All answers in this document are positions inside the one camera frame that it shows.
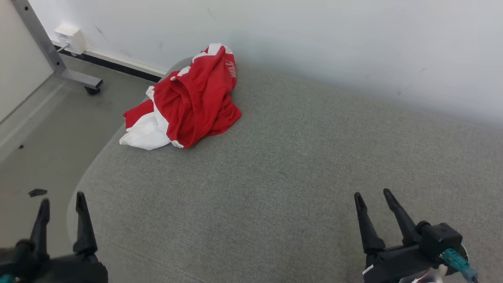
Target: red cloth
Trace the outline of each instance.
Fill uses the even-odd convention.
[[[177,147],[188,148],[207,135],[223,133],[241,117],[229,95],[236,85],[236,76],[230,49],[210,44],[194,57],[190,67],[172,72],[154,85],[153,95],[147,91],[150,100],[126,111],[126,128],[134,126],[143,115],[155,112],[158,128]]]

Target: electrical outlet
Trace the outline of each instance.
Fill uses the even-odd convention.
[[[78,27],[62,24],[57,27],[54,32],[58,37],[59,43],[61,43],[61,47],[70,44],[70,46],[65,49],[68,52],[82,54],[88,48],[82,31]]]

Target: wall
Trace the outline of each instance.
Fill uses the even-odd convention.
[[[10,0],[0,0],[0,124],[52,69]]]
[[[168,70],[210,42],[236,60],[470,119],[503,121],[496,0],[37,0],[91,48]]]

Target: red and white garment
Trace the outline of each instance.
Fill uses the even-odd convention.
[[[190,66],[149,87],[149,100],[124,113],[126,134],[119,143],[146,150],[169,143],[188,148],[225,132],[241,117],[229,95],[236,76],[230,48],[210,44]]]

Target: metal frame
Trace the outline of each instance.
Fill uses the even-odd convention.
[[[28,0],[11,0],[12,4],[18,11],[19,16],[25,23],[26,27],[32,34],[35,42],[37,42],[40,50],[44,54],[47,62],[54,71],[54,74],[60,78],[77,82],[92,90],[99,90],[102,79],[95,78],[86,74],[82,74],[66,68],[61,56],[54,48],[51,39],[44,30],[40,23],[35,11],[33,11]]]

